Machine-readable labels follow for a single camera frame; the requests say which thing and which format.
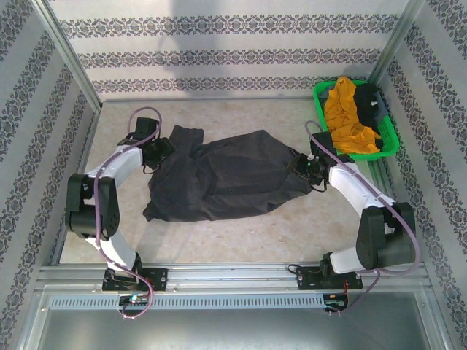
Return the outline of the aluminium frame post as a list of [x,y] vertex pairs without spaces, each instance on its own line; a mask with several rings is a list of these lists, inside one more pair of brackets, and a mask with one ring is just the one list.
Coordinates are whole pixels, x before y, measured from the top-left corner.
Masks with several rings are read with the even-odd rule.
[[374,68],[368,77],[369,82],[374,84],[379,83],[425,2],[426,0],[407,1],[403,12],[399,16],[388,41],[386,42],[379,58],[375,63]]
[[101,99],[98,96],[91,80],[85,72],[83,65],[80,62],[78,54],[76,54],[68,37],[63,30],[60,21],[56,17],[53,9],[48,4],[47,0],[30,0],[32,6],[37,11],[38,16],[43,22],[50,38],[58,49],[64,63],[69,67],[70,72],[76,79],[81,91],[84,93],[87,101],[91,105],[94,112],[100,112],[102,108]]

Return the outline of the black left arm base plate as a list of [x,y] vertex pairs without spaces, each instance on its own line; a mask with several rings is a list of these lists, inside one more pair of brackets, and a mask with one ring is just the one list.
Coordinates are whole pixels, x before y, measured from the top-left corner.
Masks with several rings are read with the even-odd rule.
[[140,277],[131,276],[123,271],[114,271],[110,268],[104,272],[102,282],[103,292],[148,292],[149,287],[143,281],[146,280],[152,286],[153,291],[164,292],[168,280],[168,270],[165,268],[143,268]]

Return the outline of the green plastic basket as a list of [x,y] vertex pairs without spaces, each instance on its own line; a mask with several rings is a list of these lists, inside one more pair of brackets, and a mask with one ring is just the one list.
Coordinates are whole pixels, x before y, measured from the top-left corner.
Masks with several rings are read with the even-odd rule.
[[[336,80],[318,82],[312,92],[314,102],[317,110],[317,115],[321,124],[321,128],[324,131],[328,130],[327,123],[325,121],[324,106],[325,101],[328,98],[329,91],[335,87]],[[400,141],[390,119],[390,115],[386,116],[379,126],[379,132],[383,141],[383,147],[377,153],[372,154],[350,154],[350,157],[354,161],[371,161],[378,160],[380,158],[386,158],[397,153],[400,147]]]

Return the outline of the black t-shirt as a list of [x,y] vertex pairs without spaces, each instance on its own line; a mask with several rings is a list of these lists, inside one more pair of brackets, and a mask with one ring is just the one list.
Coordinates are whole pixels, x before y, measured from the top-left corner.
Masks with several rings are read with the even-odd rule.
[[384,117],[382,107],[380,106],[379,88],[369,82],[358,85],[355,88],[353,96],[357,109],[357,117],[362,125],[363,135],[372,141],[376,151],[383,147],[383,141],[380,136],[379,126]]

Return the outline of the dark grey t-shirt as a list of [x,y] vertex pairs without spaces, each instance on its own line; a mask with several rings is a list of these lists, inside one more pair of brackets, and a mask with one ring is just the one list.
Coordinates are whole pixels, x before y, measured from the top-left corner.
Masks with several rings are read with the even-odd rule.
[[198,222],[267,214],[307,195],[287,167],[298,152],[265,130],[204,143],[197,128],[174,126],[174,153],[152,175],[146,220]]

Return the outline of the grey garment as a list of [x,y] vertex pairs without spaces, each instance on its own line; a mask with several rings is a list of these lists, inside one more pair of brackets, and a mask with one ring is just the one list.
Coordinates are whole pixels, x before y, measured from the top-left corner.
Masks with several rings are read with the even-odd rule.
[[389,111],[387,110],[387,107],[382,99],[382,95],[380,92],[377,92],[375,94],[375,98],[377,100],[377,106],[378,106],[378,112],[377,112],[377,115],[376,115],[376,122],[377,122],[377,125],[379,125],[386,116],[388,116],[390,113]]

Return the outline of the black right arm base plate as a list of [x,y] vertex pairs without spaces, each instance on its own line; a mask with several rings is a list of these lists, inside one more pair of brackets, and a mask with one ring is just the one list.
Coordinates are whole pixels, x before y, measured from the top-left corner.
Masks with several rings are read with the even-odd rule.
[[363,282],[357,278],[355,272],[324,274],[318,267],[298,265],[296,267],[296,278],[299,290],[338,290],[346,288],[359,290],[363,288]]

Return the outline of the yellow t-shirt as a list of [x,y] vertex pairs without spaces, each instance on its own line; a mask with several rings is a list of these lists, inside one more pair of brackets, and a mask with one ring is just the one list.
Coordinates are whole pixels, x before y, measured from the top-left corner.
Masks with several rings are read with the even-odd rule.
[[358,118],[354,100],[357,86],[348,77],[337,79],[329,90],[324,117],[334,147],[340,153],[369,155],[379,152],[381,136]]

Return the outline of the aluminium mounting rail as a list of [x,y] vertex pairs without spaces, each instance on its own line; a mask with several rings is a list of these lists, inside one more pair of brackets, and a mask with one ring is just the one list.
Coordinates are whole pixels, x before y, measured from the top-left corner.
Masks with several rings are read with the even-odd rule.
[[[227,264],[150,264],[165,268],[167,292],[295,292],[297,277],[286,263],[227,263]],[[40,269],[35,290],[52,287],[100,289],[107,267],[104,263],[64,263]]]

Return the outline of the aluminium side rail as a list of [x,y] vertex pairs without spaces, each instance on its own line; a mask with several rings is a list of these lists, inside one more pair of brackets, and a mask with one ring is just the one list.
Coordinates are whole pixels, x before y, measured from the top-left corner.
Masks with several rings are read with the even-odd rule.
[[368,162],[368,168],[374,185],[379,188],[386,196],[393,200],[397,199],[395,194],[393,179],[384,158],[371,160]]

